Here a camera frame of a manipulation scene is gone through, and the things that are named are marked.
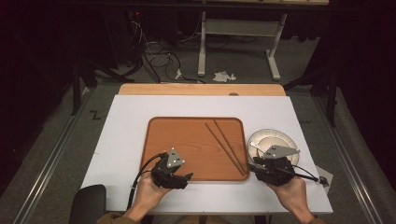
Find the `white table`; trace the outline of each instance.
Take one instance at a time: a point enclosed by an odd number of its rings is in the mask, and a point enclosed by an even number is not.
[[[116,95],[81,186],[105,185],[108,211],[126,209],[130,187],[139,169],[148,122],[154,117],[239,118],[244,125],[246,141],[261,129],[281,131],[291,137],[301,150],[298,165],[318,176],[287,96]],[[310,180],[306,183],[311,211],[332,213],[324,188]],[[251,173],[243,182],[191,181],[185,189],[168,193],[151,214],[258,215],[286,212],[275,194]]]

